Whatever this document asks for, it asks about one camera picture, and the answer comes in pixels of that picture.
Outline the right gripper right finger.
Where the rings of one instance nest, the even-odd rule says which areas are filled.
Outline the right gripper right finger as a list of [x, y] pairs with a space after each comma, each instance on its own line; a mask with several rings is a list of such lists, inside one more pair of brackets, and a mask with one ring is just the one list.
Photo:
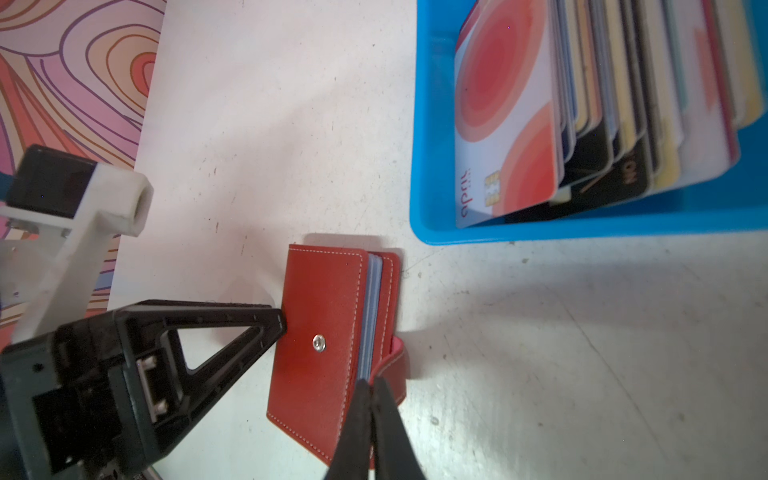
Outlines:
[[371, 416], [375, 478], [425, 480], [393, 393], [381, 377], [373, 382]]

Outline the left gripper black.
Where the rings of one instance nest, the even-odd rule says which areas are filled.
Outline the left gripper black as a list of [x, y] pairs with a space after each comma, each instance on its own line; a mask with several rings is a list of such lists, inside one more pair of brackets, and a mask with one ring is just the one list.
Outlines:
[[1, 354], [12, 478], [136, 475], [184, 437], [286, 333], [269, 305], [150, 300]]

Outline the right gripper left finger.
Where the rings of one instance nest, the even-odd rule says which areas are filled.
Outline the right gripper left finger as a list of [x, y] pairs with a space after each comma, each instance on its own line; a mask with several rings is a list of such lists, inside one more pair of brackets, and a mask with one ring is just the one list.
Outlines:
[[325, 480], [368, 478], [373, 429], [371, 406], [371, 385], [367, 380], [359, 380]]

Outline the red leather card holder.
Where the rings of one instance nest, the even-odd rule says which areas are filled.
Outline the red leather card holder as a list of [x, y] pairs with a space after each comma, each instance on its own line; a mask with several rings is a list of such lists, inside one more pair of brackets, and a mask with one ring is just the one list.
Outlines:
[[401, 259], [369, 252], [293, 244], [276, 345], [267, 418], [330, 464], [356, 383], [387, 380], [406, 397], [408, 357], [396, 337]]

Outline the blue plastic card tray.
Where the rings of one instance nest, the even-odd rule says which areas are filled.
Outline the blue plastic card tray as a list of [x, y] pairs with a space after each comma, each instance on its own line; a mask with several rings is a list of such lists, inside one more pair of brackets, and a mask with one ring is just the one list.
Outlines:
[[454, 55], [472, 6], [470, 1], [417, 4], [410, 225], [419, 240], [451, 245], [766, 229], [766, 118], [740, 130], [740, 161], [717, 179], [561, 220], [457, 228]]

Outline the stack of credit cards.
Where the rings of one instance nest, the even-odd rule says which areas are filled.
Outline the stack of credit cards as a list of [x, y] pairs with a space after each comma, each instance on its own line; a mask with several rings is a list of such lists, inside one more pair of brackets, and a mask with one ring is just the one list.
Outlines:
[[456, 224], [716, 179], [767, 109], [750, 1], [479, 1], [454, 56]]

